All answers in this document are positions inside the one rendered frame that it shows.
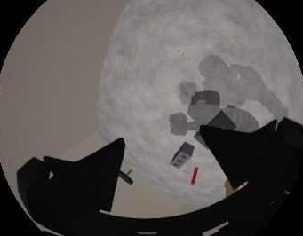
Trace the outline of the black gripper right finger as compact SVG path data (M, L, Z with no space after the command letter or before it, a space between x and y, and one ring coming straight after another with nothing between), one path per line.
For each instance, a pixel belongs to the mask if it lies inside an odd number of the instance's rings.
M277 119L251 133L200 126L201 137L221 165L231 188L236 189L247 182L245 176L259 157L265 139L272 136L276 126Z

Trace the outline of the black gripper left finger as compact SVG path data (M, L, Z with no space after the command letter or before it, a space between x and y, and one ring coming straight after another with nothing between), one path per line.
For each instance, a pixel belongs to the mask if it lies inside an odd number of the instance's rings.
M125 147L124 140L119 138L79 161L51 156L44 157L44 161L52 174L71 181L100 210L111 212Z

